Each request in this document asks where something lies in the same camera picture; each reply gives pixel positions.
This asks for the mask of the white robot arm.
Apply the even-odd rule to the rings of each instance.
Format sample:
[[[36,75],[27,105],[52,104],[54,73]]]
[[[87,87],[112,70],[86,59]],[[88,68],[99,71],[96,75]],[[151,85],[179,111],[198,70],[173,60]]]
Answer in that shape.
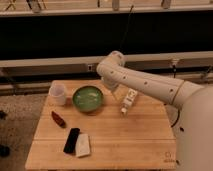
[[[175,171],[213,171],[213,86],[139,72],[124,65],[125,56],[119,51],[112,51],[97,65],[107,89],[115,91],[122,84],[180,111]]]

